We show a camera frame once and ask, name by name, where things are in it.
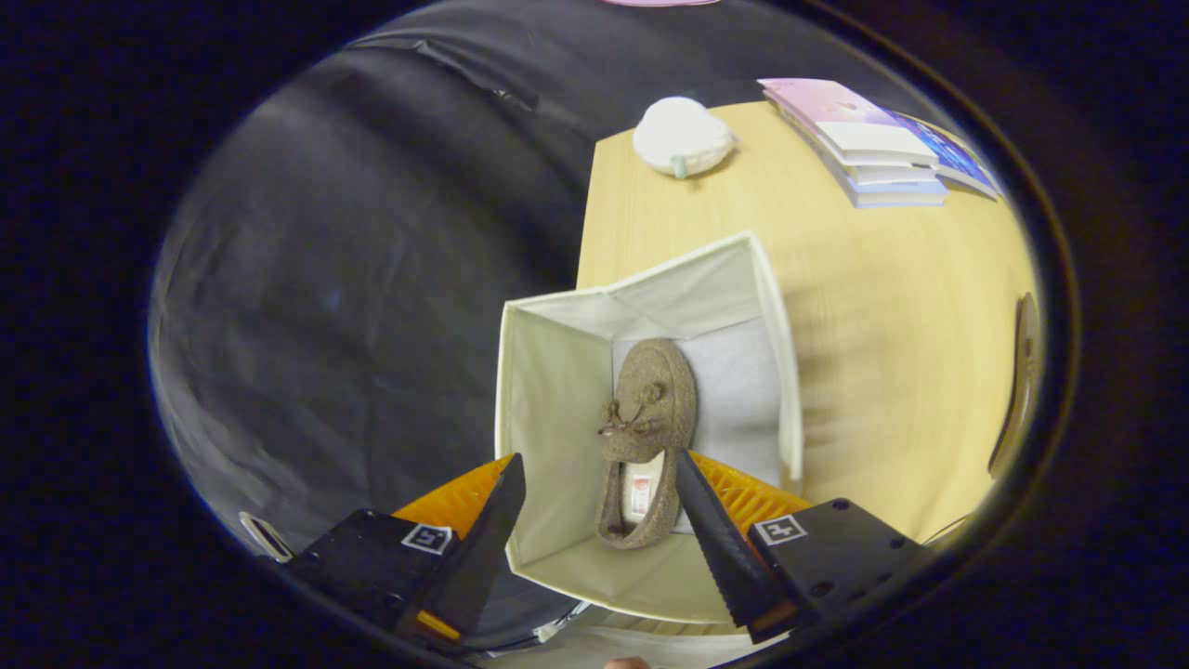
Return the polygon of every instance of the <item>storage box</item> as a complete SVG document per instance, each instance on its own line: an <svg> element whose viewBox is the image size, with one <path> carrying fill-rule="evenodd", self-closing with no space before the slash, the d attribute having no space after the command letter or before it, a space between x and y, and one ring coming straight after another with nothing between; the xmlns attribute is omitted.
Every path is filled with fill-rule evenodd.
<svg viewBox="0 0 1189 669"><path fill-rule="evenodd" d="M769 351L755 346L757 324ZM731 327L738 327L740 336L753 333L750 343L734 345L734 353L732 337L724 336ZM673 534L644 549L617 550L594 534L605 467L599 410L614 395L615 352L652 337L674 340L684 352L697 349L703 356L709 342L723 355L770 358L770 365L757 367L772 375L770 384L729 384L707 379L722 371L712 373L711 366L699 366L687 354L699 393L692 448L748 472L746 463L732 462L730 422L707 410L729 403L747 415L770 406L772 462L781 469L775 482L799 492L801 416L788 316L763 247L755 234L743 232L612 285L504 304L496 457L522 454L527 484L508 562L524 579L622 613L730 623L692 535ZM685 348L698 342L700 347ZM741 354L740 347L749 348ZM711 403L707 410L704 403ZM713 443L699 447L699 433L713 436ZM740 425L737 433L754 434L756 425ZM773 479L770 472L748 473Z"/></svg>

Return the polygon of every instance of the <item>table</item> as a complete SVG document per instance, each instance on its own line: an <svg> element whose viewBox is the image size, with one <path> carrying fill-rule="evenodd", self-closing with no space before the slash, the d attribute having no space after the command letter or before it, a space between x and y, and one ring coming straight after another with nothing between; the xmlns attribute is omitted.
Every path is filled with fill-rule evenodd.
<svg viewBox="0 0 1189 669"><path fill-rule="evenodd" d="M847 497L925 541L992 486L1017 298L1044 313L1023 227L1005 198L956 184L943 207L856 209L768 102L712 113L738 147L684 181L648 168L631 131L597 144L577 286L753 229L793 332L803 496Z"/></svg>

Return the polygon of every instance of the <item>brown slipper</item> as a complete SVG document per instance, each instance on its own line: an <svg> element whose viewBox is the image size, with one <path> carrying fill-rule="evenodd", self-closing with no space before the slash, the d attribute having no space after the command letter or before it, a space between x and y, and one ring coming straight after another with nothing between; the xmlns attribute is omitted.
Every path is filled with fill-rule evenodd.
<svg viewBox="0 0 1189 669"><path fill-rule="evenodd" d="M698 393L690 364L677 346L646 340L628 352L616 397L603 409L599 430L608 462L596 523L608 544L637 549L665 538L677 522L674 456L693 438ZM647 474L627 481L625 463L647 463L638 468Z"/></svg>

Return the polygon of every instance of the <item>stack of books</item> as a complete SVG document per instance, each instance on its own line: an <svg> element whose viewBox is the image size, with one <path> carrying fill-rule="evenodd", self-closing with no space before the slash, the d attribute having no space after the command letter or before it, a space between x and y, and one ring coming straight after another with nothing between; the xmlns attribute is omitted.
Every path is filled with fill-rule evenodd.
<svg viewBox="0 0 1189 669"><path fill-rule="evenodd" d="M805 138L856 207L945 202L938 176L996 197L998 184L969 150L835 81L761 78L763 94Z"/></svg>

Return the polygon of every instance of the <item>slipper label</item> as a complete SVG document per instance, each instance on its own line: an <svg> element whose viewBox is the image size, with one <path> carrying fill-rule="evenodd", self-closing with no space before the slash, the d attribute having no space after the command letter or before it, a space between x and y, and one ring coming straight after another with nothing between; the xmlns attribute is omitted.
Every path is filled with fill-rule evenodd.
<svg viewBox="0 0 1189 669"><path fill-rule="evenodd" d="M631 479L631 513L648 513L648 503L653 492L652 476L634 476Z"/></svg>
<svg viewBox="0 0 1189 669"><path fill-rule="evenodd" d="M772 520L765 520L763 523L756 523L755 528L760 530L760 536L763 537L765 543L769 547L799 539L809 535L797 519L793 518L792 513L773 518Z"/></svg>

